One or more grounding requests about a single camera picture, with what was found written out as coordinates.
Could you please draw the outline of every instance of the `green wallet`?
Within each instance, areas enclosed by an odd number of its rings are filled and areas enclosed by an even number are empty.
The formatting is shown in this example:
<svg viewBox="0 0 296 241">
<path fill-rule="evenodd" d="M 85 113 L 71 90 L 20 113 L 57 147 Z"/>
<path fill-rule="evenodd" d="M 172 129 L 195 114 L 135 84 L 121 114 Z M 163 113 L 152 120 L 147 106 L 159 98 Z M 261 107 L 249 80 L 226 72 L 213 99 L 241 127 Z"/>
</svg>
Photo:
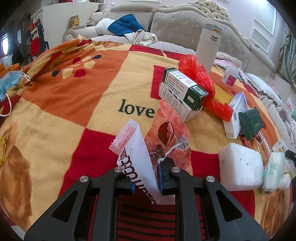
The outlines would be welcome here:
<svg viewBox="0 0 296 241">
<path fill-rule="evenodd" d="M 263 121 L 256 107 L 245 113 L 239 112 L 239 120 L 248 141 L 251 140 L 256 132 L 263 128 Z"/>
</svg>

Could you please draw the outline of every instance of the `green medicine box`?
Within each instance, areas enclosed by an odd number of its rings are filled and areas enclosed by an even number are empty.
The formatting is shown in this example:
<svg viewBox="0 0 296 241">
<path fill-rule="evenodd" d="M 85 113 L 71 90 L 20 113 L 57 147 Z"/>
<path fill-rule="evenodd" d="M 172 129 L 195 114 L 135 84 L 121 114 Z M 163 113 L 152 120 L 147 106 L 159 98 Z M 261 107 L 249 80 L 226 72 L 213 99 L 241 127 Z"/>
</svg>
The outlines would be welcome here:
<svg viewBox="0 0 296 241">
<path fill-rule="evenodd" d="M 193 110 L 199 110 L 208 95 L 207 91 L 175 68 L 164 70 L 163 83 Z"/>
</svg>

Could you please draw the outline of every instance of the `red and yellow checkered pattern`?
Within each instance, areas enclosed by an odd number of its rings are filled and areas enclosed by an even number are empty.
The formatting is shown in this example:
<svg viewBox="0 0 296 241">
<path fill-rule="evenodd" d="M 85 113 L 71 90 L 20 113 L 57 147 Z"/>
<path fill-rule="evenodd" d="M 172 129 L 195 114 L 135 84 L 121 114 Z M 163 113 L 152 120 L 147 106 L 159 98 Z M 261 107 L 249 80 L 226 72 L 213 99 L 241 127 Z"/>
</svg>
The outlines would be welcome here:
<svg viewBox="0 0 296 241">
<path fill-rule="evenodd" d="M 180 54 L 78 36 L 39 56 L 24 68 L 32 82 L 11 88 L 14 109 L 0 136 L 6 160 L 0 167 L 0 202 L 9 218 L 26 231 L 80 176 L 96 177 L 116 166 L 108 147 L 128 119 L 146 135 L 158 109 L 163 69 L 178 68 Z M 221 84 L 231 96 L 244 92 L 260 111 L 270 146 L 280 138 L 266 108 L 244 83 Z M 5 101 L 0 112 L 7 109 Z M 218 152 L 229 142 L 223 122 L 207 110 L 187 123 L 191 132 L 190 173 L 219 180 Z M 232 193 L 272 236 L 288 215 L 290 191 L 264 197 L 255 191 Z M 141 192 L 120 200 L 119 240 L 174 240 L 174 207 L 152 206 Z"/>
</svg>

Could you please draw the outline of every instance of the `upholstered headboard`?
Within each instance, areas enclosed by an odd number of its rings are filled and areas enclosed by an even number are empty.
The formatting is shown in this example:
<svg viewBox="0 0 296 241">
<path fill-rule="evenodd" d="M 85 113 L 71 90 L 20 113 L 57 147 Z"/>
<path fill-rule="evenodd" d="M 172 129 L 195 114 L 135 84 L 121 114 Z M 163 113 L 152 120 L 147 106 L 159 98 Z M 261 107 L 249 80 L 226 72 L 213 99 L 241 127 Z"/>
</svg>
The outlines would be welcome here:
<svg viewBox="0 0 296 241">
<path fill-rule="evenodd" d="M 145 3 L 122 3 L 113 6 L 108 11 L 103 11 L 104 18 L 119 19 L 120 17 L 132 13 L 139 24 L 150 32 L 155 7 Z"/>
<path fill-rule="evenodd" d="M 216 24 L 222 29 L 219 51 L 241 60 L 245 69 L 250 57 L 250 44 L 242 38 L 236 27 L 226 20 L 211 19 L 197 11 L 200 10 L 191 6 L 158 8 L 150 31 L 156 34 L 159 41 L 196 50 L 203 26 L 206 23 Z"/>
</svg>

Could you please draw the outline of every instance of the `white pillow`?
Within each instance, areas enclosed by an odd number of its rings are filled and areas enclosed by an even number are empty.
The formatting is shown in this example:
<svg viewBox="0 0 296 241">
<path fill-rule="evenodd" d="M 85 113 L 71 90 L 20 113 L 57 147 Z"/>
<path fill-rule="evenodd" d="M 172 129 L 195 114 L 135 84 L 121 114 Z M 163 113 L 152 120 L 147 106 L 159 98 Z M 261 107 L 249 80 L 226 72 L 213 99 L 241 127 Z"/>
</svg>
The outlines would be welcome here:
<svg viewBox="0 0 296 241">
<path fill-rule="evenodd" d="M 258 88 L 266 92 L 273 100 L 276 100 L 279 104 L 283 105 L 280 97 L 273 91 L 272 88 L 269 87 L 268 84 L 264 82 L 261 78 L 253 74 L 246 74 L 256 85 Z"/>
<path fill-rule="evenodd" d="M 115 20 L 110 18 L 103 18 L 101 21 L 98 22 L 96 25 L 96 31 L 100 35 L 115 35 L 114 33 L 108 30 L 108 27 L 114 22 Z"/>
</svg>

